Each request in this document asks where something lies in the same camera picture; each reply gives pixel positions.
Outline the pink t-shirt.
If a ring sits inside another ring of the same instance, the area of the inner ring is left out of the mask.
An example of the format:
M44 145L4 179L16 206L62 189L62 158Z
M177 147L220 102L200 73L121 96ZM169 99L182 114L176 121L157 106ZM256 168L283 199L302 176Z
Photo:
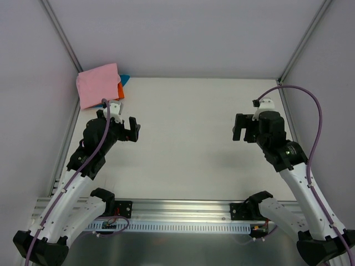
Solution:
M119 98L118 84L121 78L117 63L110 63L97 68L83 71L76 79L80 109L99 105L102 99L116 100Z

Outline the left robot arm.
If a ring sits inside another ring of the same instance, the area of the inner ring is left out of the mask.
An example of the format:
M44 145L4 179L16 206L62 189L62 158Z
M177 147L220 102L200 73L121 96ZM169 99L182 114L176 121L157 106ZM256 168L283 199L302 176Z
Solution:
M140 125L129 118L123 122L105 117L102 112L87 122L83 138L70 157L67 171L44 211L26 231L18 231L13 243L25 265L62 265L69 248L96 218L113 216L115 195L103 188L94 189L84 206L74 211L79 197L90 186L105 164L105 155L117 141L137 142Z

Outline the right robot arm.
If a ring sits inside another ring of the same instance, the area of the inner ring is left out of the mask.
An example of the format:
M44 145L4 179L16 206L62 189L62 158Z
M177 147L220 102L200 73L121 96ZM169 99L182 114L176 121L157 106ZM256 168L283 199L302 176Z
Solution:
M264 111L258 118L236 114L232 129L234 141L256 143L265 159L280 174L292 191L304 215L300 218L286 209L274 196L262 191L247 200L248 215L266 218L287 233L308 265L321 265L354 247L354 231L346 229L326 202L315 178L307 169L310 162L302 147L288 140L285 121L279 112Z

